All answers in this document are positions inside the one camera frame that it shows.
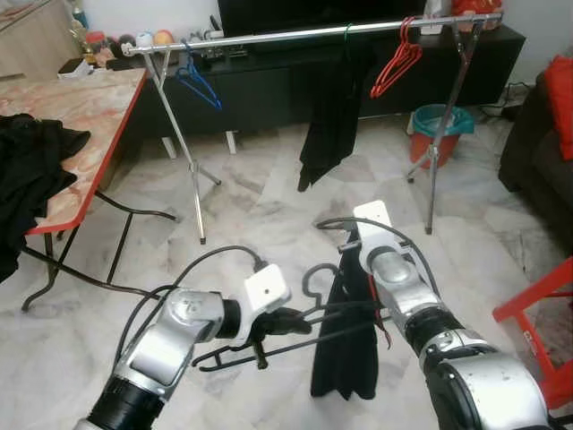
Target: black cabinet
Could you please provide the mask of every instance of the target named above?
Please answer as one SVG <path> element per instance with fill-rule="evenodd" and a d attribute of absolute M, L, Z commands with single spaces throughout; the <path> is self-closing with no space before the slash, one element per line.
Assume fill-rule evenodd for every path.
<path fill-rule="evenodd" d="M 439 36 L 418 35 L 423 57 L 385 94 L 374 100 L 369 97 L 370 88 L 394 55 L 398 34 L 362 37 L 373 43 L 378 63 L 365 81 L 361 116 L 409 112 L 421 105 L 447 101 L 460 64 L 449 28 Z M 524 41 L 523 36 L 505 26 L 485 31 L 476 47 L 458 105 L 497 101 Z M 170 69 L 165 92 L 183 133 L 254 130 L 310 121 L 321 80 L 342 53 L 341 41 L 331 39 L 329 44 L 317 45 L 314 40 L 309 41 L 308 46 L 299 41 L 293 49 L 288 49 L 288 44 L 281 44 L 276 49 L 261 47 L 252 47 L 246 57 L 226 58 L 214 63 L 208 71 L 201 71 L 221 99 L 222 111 L 217 111 L 179 83 L 173 77 L 175 68 Z M 141 61 L 139 57 L 133 61 L 141 65 L 137 64 Z M 180 62 L 184 65 L 185 61 L 186 55 L 182 53 Z M 173 135 L 157 90 L 149 80 L 124 135 L 136 138 Z"/>

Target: clothes rack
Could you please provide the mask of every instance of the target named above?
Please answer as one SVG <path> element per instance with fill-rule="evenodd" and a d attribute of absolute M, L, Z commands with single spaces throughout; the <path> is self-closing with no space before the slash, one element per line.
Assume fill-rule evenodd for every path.
<path fill-rule="evenodd" d="M 441 18 L 432 19 L 419 19 L 413 20 L 410 23 L 410 28 L 413 27 L 424 27 L 432 25 L 449 25 L 452 27 L 452 32 L 454 34 L 454 39 L 456 41 L 456 48 L 461 58 L 461 66 L 458 71 L 458 77 L 456 78 L 452 91 L 449 95 L 449 100 L 446 105 L 446 110 L 444 116 L 441 118 L 438 130 L 433 139 L 432 144 L 428 147 L 428 151 L 415 163 L 412 169 L 407 173 L 406 179 L 408 183 L 414 182 L 415 171 L 422 166 L 426 161 L 430 161 L 430 199 L 428 203 L 428 211 L 425 222 L 425 231 L 427 234 L 432 233 L 432 223 L 433 223 L 433 208 L 434 200 L 436 194 L 436 176 L 438 171 L 438 158 L 440 156 L 440 143 L 448 124 L 449 116 L 451 115 L 452 108 L 455 106 L 458 100 L 459 92 L 464 84 L 464 79 L 466 78 L 467 69 L 472 60 L 472 56 L 475 50 L 475 46 L 480 37 L 483 29 L 483 25 L 486 22 L 498 22 L 501 21 L 503 17 L 502 13 L 487 13 L 487 14 L 476 14 L 476 15 L 462 15 L 462 16 L 446 16 Z M 473 29 L 471 37 L 466 46 L 462 41 L 459 33 L 458 24 L 459 23 L 472 23 Z M 175 136 L 179 141 L 181 149 L 189 162 L 189 167 L 192 172 L 192 182 L 193 182 L 193 198 L 195 202 L 195 211 L 197 214 L 197 224 L 199 229 L 199 236 L 201 244 L 206 243 L 205 228 L 203 225 L 202 215 L 201 215 L 201 202 L 199 198 L 199 178 L 198 175 L 201 173 L 208 179 L 213 181 L 216 185 L 220 185 L 221 181 L 209 173 L 207 170 L 202 168 L 199 163 L 192 157 L 189 148 L 187 147 L 181 129 L 175 119 L 175 115 L 171 106 L 169 105 L 169 100 L 167 99 L 166 93 L 163 90 L 163 84 L 167 76 L 167 66 L 169 63 L 169 57 L 172 51 L 190 49 L 203 49 L 207 47 L 229 47 L 233 45 L 249 45 L 255 43 L 269 43 L 278 41 L 288 41 L 288 40 L 299 40 L 299 39 L 316 39 L 328 36 L 347 36 L 350 34 L 359 33 L 378 33 L 389 30 L 399 30 L 402 25 L 402 21 L 391 21 L 391 22 L 377 22 L 372 24 L 359 24 L 359 25 L 346 25 L 339 27 L 329 27 L 325 29 L 313 29 L 313 30 L 298 30 L 298 31 L 285 31 L 270 34 L 261 34 L 254 36 L 239 36 L 234 38 L 223 38 L 223 39 L 213 39 L 213 40 L 202 40 L 198 42 L 184 43 L 172 43 L 168 45 L 155 45 L 150 47 L 133 47 L 129 44 L 122 45 L 122 50 L 126 56 L 134 56 L 136 54 L 141 54 L 145 58 L 145 63 L 150 72 L 151 79 L 153 80 L 163 106 L 167 112 L 171 125 L 175 131 Z M 153 63 L 151 55 L 154 53 L 165 53 L 161 71 L 158 72 L 156 66 Z"/>

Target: tile floor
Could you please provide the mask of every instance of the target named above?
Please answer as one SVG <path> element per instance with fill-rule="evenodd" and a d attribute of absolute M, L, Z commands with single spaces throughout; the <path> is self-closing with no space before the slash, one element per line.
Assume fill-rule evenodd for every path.
<path fill-rule="evenodd" d="M 306 193 L 296 184 L 306 126 L 298 125 L 238 137 L 239 153 L 227 152 L 224 136 L 191 140 L 205 168 L 222 186 L 201 180 L 207 246 L 199 246 L 190 178 L 184 160 L 169 160 L 160 142 L 130 148 L 107 193 L 133 207 L 172 211 L 173 223 L 140 217 L 115 276 L 115 283 L 155 288 L 174 279 L 194 257 L 219 245 L 245 244 L 276 262 L 294 290 L 292 307 L 306 308 L 300 281 L 319 262 L 337 262 L 339 234 L 325 234 L 312 223 L 347 215 L 354 206 L 382 199 L 395 227 L 425 252 L 442 295 L 458 318 L 492 343 L 518 352 L 492 309 L 562 261 L 548 228 L 508 193 L 496 171 L 509 123 L 493 120 L 463 136 L 453 159 L 438 175 L 435 233 L 423 232 L 428 179 L 424 172 L 406 183 L 407 118 L 389 116 L 360 123 L 355 153 Z M 67 262 L 105 277 L 123 214 L 101 202 L 91 205 Z M 40 248 L 39 237 L 30 244 Z M 120 330 L 137 297 L 110 293 L 61 274 L 56 287 L 29 314 L 22 300 L 43 287 L 46 271 L 23 255 L 21 268 L 0 288 L 0 428 L 71 429 L 98 397 L 110 371 Z M 240 288 L 250 273 L 241 254 L 214 258 L 192 272 L 185 284 Z M 328 291 L 331 279 L 317 277 Z M 390 325 L 395 345 L 380 342 L 380 378 L 375 400 L 346 402 L 336 393 L 309 395 L 313 348 L 273 357 L 262 372 L 253 364 L 214 374 L 189 369 L 155 428 L 183 430 L 435 429 L 432 405 L 417 360 Z M 277 345 L 294 339 L 270 339 Z M 220 343 L 200 345 L 197 354 Z"/>

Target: black garment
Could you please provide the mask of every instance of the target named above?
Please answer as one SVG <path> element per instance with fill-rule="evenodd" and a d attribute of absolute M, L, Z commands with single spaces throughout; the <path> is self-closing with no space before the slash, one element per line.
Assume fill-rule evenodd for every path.
<path fill-rule="evenodd" d="M 340 59 L 330 65 L 321 81 L 311 127 L 301 152 L 303 169 L 298 191 L 306 190 L 352 154 L 363 82 L 374 60 L 370 43 L 355 41 L 347 42 Z"/>
<path fill-rule="evenodd" d="M 357 233 L 353 232 L 349 241 L 357 238 Z M 358 261 L 359 252 L 358 249 L 353 249 L 342 255 L 339 273 L 330 291 L 329 303 L 372 300 L 366 272 Z M 367 322 L 372 322 L 372 327 L 317 345 L 312 369 L 313 397 L 338 390 L 346 400 L 353 391 L 363 399 L 374 398 L 378 379 L 374 320 L 374 311 L 356 309 L 345 311 L 345 316 L 322 323 L 321 336 Z"/>
<path fill-rule="evenodd" d="M 0 116 L 0 282 L 18 269 L 34 217 L 45 217 L 47 200 L 76 180 L 60 162 L 89 138 L 90 132 L 67 130 L 60 121 Z"/>

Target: red chair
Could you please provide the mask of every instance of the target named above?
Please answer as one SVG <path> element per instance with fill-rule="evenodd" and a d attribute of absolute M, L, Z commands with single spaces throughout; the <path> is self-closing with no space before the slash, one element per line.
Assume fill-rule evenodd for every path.
<path fill-rule="evenodd" d="M 549 409 L 559 408 L 573 400 L 573 359 L 556 369 L 545 351 L 539 334 L 524 314 L 524 310 L 542 298 L 573 297 L 573 293 L 570 292 L 554 292 L 569 282 L 573 282 L 573 257 L 569 257 L 557 269 L 509 300 L 505 305 L 493 310 L 493 318 L 498 323 L 511 316 L 516 318 L 543 372 L 544 379 L 540 386 Z"/>

